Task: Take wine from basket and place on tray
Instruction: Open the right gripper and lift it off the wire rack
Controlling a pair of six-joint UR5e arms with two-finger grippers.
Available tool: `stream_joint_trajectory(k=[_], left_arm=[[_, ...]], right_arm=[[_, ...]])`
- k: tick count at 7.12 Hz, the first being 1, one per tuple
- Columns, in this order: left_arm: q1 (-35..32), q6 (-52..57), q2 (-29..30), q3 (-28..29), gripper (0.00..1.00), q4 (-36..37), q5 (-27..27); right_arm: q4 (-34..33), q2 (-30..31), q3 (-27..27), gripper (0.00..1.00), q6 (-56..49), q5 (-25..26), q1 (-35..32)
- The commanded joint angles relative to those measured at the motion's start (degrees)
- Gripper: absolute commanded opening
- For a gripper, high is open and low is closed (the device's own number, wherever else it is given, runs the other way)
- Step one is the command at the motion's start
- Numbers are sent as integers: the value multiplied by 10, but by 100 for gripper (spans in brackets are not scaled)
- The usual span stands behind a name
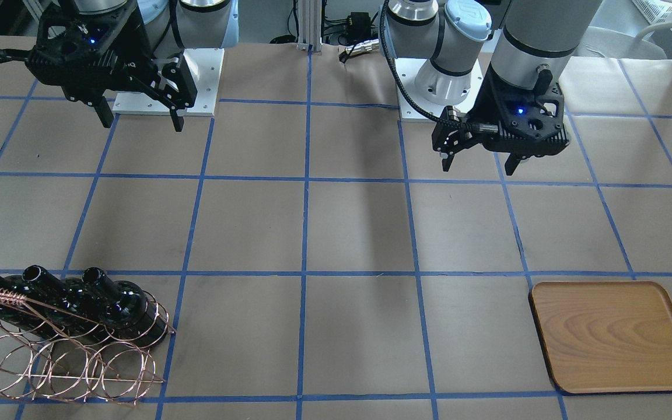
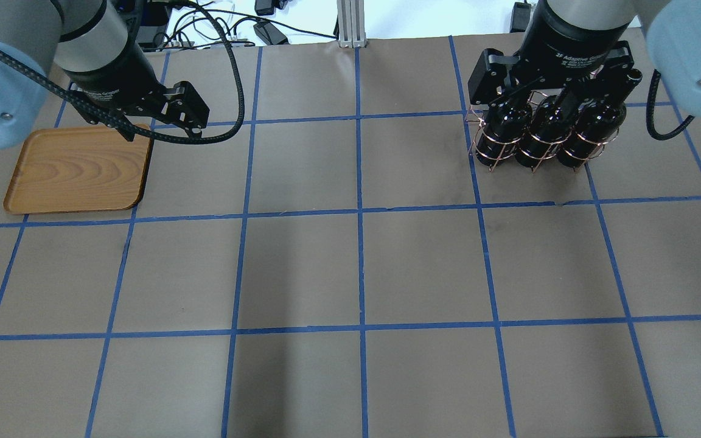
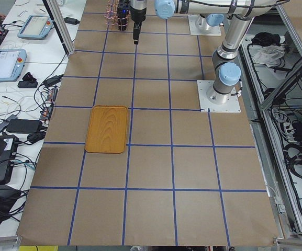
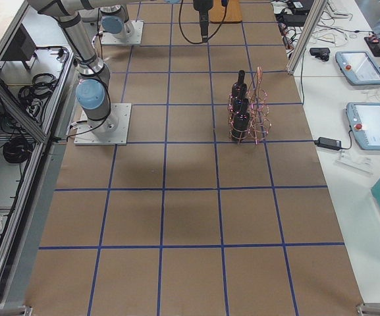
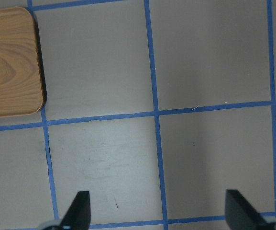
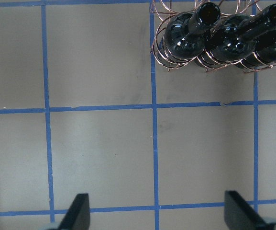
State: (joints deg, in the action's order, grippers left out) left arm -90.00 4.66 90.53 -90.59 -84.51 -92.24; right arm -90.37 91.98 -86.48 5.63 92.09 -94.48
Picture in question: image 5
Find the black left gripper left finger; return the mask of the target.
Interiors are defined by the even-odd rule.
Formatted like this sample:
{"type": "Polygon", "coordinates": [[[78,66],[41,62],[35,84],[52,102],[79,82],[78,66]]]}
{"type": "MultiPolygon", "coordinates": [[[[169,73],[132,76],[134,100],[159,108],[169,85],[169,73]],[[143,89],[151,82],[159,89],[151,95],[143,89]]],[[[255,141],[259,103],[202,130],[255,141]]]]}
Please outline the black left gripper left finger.
{"type": "Polygon", "coordinates": [[[91,223],[89,191],[79,191],[58,225],[59,230],[88,230],[91,223]]]}

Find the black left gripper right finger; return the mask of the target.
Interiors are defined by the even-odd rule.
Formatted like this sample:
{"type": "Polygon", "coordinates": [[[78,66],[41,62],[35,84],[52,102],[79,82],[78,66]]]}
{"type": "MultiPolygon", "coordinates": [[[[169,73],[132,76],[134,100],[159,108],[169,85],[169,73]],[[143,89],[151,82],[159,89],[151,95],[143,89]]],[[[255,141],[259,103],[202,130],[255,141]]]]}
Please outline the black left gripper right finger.
{"type": "Polygon", "coordinates": [[[225,220],[231,230],[274,230],[256,209],[236,189],[225,193],[225,220]]]}

